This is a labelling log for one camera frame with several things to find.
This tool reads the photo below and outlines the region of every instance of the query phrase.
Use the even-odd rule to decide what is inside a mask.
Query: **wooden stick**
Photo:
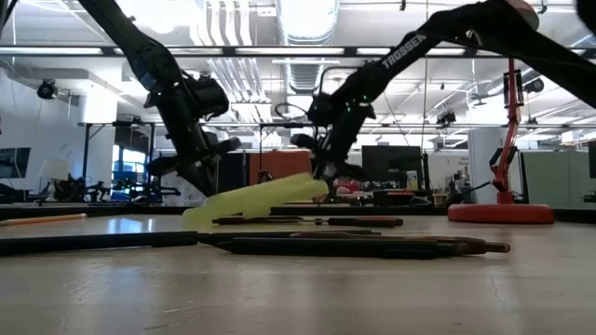
[[[47,222],[55,222],[55,221],[77,220],[77,219],[85,219],[86,217],[87,217],[87,214],[81,213],[81,214],[57,215],[57,216],[39,217],[39,218],[10,219],[10,220],[0,221],[0,227],[21,225],[21,224],[34,224],[34,223],[47,223]]]

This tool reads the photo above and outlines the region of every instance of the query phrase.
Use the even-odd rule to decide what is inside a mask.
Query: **metal beam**
[[[206,46],[166,46],[176,58],[358,58],[377,59],[384,56],[389,47],[285,47],[285,46],[250,46],[250,47],[206,47]],[[571,47],[570,50],[590,60],[596,59],[591,50],[593,47]],[[0,56],[12,57],[107,57],[124,58],[122,50],[117,46],[0,46]],[[435,47],[426,57],[428,59],[505,59],[506,57],[491,51],[479,50],[469,52],[466,47]]]

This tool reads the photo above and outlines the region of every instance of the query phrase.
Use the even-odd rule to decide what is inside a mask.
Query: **red base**
[[[452,205],[449,221],[471,223],[554,223],[552,208],[546,205]]]

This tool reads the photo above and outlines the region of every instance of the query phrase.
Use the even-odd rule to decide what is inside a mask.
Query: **wooden table surface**
[[[399,261],[196,246],[0,258],[0,333],[596,334],[596,226],[404,220],[385,233],[469,235],[512,251]],[[129,216],[3,227],[0,237],[180,229],[176,216]]]

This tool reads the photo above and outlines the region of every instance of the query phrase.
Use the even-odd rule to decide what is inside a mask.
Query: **robotic arm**
[[[80,0],[87,13],[120,47],[139,82],[149,91],[145,108],[156,106],[176,149],[176,157],[158,158],[148,167],[152,175],[176,170],[204,195],[215,193],[215,163],[240,146],[237,138],[210,145],[197,125],[228,110],[222,88],[208,77],[195,80],[180,69],[171,53],[141,32],[115,0]]]
[[[367,117],[375,118],[371,103],[389,82],[441,42],[484,49],[522,60],[596,108],[593,89],[596,66],[549,40],[506,0],[487,0],[433,14],[417,31],[408,33],[382,59],[351,74],[332,95],[314,97],[308,119],[319,127],[332,126],[322,139],[296,135],[292,143],[309,148],[316,158],[315,178],[331,181],[340,175],[365,177],[345,160]]]

